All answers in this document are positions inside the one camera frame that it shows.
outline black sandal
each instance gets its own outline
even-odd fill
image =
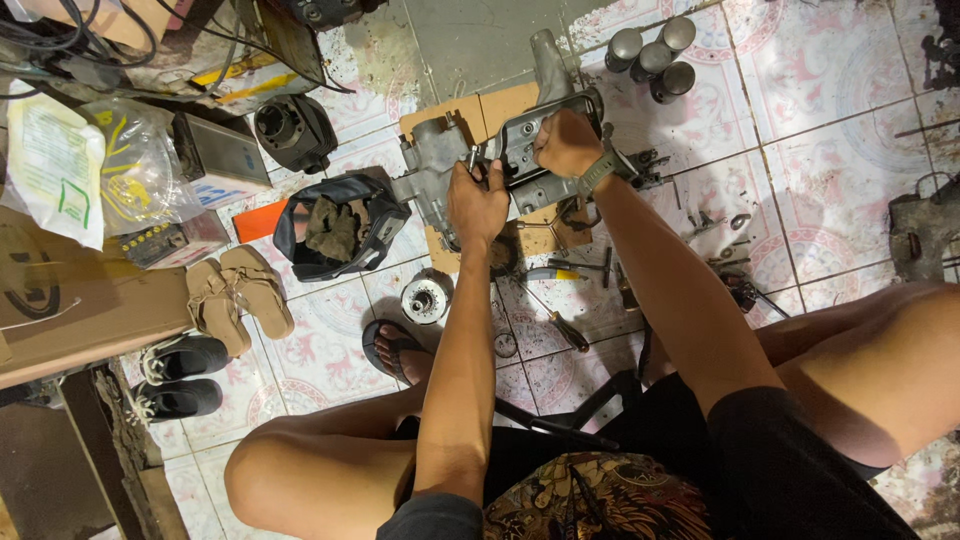
[[[390,358],[392,360],[391,363],[394,365],[393,370],[383,365],[383,361],[380,359],[380,353],[376,351],[376,346],[373,343],[378,335],[382,335],[380,333],[380,329],[384,326],[394,327],[400,333],[406,334],[407,336],[401,337],[400,339],[387,339],[387,341],[390,343]],[[388,319],[376,319],[363,329],[363,352],[367,356],[367,360],[373,364],[373,367],[378,369],[380,372],[399,380],[407,386],[412,386],[410,381],[407,380],[407,376],[403,375],[403,366],[400,365],[400,353],[403,351],[421,351],[424,353],[429,353],[429,351],[424,349],[419,341],[417,341],[417,339],[410,332],[408,332],[407,329],[403,328],[400,324],[395,323],[394,321]]]

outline black shoe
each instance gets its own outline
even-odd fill
[[[148,384],[158,385],[220,371],[229,363],[223,341],[184,334],[148,347],[140,371]]]
[[[127,398],[127,421],[139,421],[146,426],[210,414],[220,407],[224,394],[220,384],[210,379],[178,380],[160,386],[143,381],[131,389]]]

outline bare foot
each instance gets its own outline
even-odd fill
[[[390,358],[390,342],[395,339],[404,339],[409,337],[396,329],[393,325],[383,325],[380,327],[380,335],[373,341],[373,346],[380,353],[380,361],[388,369],[393,371],[394,364]],[[403,375],[411,384],[417,384],[421,380],[430,378],[430,370],[433,369],[433,354],[423,351],[400,351],[400,367],[403,368]]]

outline beige slipper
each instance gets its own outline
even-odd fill
[[[208,258],[186,271],[190,291],[187,308],[197,330],[215,337],[227,346],[227,354],[237,357],[250,349],[247,329],[240,322],[229,283],[220,274],[220,263]]]
[[[280,294],[280,281],[263,256],[238,246],[220,256],[224,279],[233,287],[237,305],[260,321],[264,335],[282,339],[294,330],[294,317]]]

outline plastic bag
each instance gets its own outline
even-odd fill
[[[204,213],[200,198],[183,179],[167,134],[171,112],[122,98],[80,110],[107,138],[100,185],[108,236],[182,223]]]
[[[10,84],[10,94],[33,88]],[[42,228],[102,250],[100,166],[104,136],[68,107],[40,93],[7,105],[10,149],[0,204]]]

